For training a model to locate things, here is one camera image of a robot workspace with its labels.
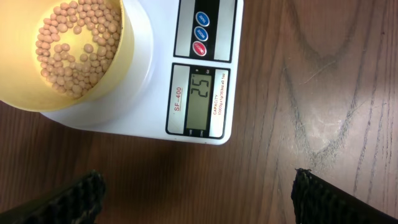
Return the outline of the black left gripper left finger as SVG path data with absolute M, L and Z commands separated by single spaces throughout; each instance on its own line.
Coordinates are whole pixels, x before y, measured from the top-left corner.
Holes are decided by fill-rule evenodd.
M 35 200 L 1 213 L 1 223 L 94 223 L 103 209 L 106 184 L 92 170 Z

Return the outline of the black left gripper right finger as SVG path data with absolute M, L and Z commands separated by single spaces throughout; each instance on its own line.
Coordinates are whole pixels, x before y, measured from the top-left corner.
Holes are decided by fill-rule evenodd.
M 291 199 L 296 224 L 397 224 L 397 219 L 311 173 L 296 170 Z

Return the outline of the yellow plastic bowl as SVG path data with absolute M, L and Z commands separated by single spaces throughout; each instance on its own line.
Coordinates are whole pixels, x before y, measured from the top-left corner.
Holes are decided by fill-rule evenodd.
M 101 98 L 126 76 L 134 55 L 134 31 L 127 14 L 127 2 L 114 0 L 111 4 L 121 10 L 121 39 L 104 77 L 79 99 L 56 93 L 45 83 L 35 43 L 43 20 L 60 3 L 54 0 L 1 1 L 1 101 L 26 111 L 56 111 Z

